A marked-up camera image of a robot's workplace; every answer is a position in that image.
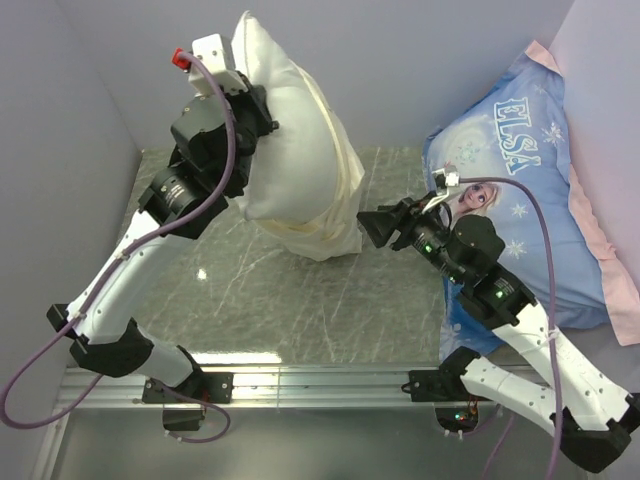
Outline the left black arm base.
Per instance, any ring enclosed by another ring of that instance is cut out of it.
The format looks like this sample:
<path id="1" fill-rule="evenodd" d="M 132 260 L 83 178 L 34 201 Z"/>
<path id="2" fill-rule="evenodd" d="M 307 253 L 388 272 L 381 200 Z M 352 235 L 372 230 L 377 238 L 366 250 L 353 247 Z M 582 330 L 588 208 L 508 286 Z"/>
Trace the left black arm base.
<path id="1" fill-rule="evenodd" d="M 221 439 L 231 427 L 231 417 L 223 408 L 232 400 L 234 374 L 201 372 L 178 387 L 167 387 L 156 379 L 147 379 L 141 402 L 162 407 L 162 425 L 168 436 L 185 443 L 205 443 Z M 221 430 L 209 438 L 188 438 L 204 426 L 208 413 L 223 418 Z"/>

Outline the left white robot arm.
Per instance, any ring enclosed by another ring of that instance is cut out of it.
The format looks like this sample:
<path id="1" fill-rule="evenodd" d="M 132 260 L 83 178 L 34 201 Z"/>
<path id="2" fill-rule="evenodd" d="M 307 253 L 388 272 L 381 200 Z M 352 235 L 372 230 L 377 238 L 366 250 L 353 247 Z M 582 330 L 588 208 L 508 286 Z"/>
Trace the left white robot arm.
<path id="1" fill-rule="evenodd" d="M 105 265 L 100 290 L 84 291 L 69 304 L 54 304 L 47 319 L 72 344 L 78 365 L 119 378 L 139 373 L 165 384 L 179 402 L 201 390 L 201 369 L 180 346 L 143 331 L 132 314 L 164 268 L 229 205 L 245 193 L 260 138 L 277 129 L 267 90 L 251 82 L 224 97 L 201 94 L 172 124 L 176 146 L 138 200 L 128 229 Z"/>

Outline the cream pillowcase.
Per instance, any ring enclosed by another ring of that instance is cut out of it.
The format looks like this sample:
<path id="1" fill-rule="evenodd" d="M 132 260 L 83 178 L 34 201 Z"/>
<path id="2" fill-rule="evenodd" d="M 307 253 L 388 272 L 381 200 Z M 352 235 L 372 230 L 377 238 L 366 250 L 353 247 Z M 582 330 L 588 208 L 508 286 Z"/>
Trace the cream pillowcase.
<path id="1" fill-rule="evenodd" d="M 311 87 L 312 94 L 328 121 L 328 127 L 337 155 L 337 185 L 334 201 L 318 217 L 306 223 L 281 220 L 248 220 L 268 235 L 274 237 L 285 248 L 296 255 L 315 261 L 331 257 L 357 254 L 362 250 L 362 234 L 357 225 L 364 167 L 355 152 L 342 122 L 328 105 L 315 80 L 301 67 L 303 79 Z"/>

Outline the white pillow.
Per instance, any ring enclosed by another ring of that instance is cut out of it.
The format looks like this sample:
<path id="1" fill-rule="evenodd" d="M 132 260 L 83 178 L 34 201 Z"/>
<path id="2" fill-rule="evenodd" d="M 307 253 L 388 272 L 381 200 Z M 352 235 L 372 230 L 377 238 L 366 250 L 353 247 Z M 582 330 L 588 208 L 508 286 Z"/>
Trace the white pillow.
<path id="1" fill-rule="evenodd" d="M 260 138 L 239 201 L 248 220 L 306 223 L 334 201 L 337 155 L 328 121 L 298 66 L 250 13 L 232 38 L 236 65 L 266 89 L 278 128 Z"/>

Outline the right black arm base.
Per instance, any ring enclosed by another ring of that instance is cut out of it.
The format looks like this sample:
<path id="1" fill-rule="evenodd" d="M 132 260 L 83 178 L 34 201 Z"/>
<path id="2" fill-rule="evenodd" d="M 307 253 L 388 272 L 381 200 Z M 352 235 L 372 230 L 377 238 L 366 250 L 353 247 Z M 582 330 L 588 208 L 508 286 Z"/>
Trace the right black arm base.
<path id="1" fill-rule="evenodd" d="M 480 403 L 486 399 L 469 393 L 458 377 L 441 369 L 410 370 L 408 381 L 400 389 L 412 403 L 432 404 L 443 433 L 460 439 L 482 431 L 496 418 L 498 411 L 495 407 L 483 416 Z"/>

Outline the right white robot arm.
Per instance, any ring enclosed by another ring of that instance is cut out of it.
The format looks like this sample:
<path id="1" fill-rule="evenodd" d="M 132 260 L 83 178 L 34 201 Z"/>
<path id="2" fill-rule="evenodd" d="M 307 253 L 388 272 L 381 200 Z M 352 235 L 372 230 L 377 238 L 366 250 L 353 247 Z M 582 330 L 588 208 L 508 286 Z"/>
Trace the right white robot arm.
<path id="1" fill-rule="evenodd" d="M 460 285 L 459 304 L 473 320 L 514 348 L 547 382 L 537 385 L 478 352 L 459 347 L 441 364 L 444 394 L 486 398 L 560 437 L 575 465 L 600 473 L 617 460 L 639 426 L 639 396 L 615 384 L 560 331 L 534 294 L 499 264 L 505 248 L 493 223 L 467 215 L 452 227 L 410 198 L 358 213 L 378 248 L 415 248 Z"/>

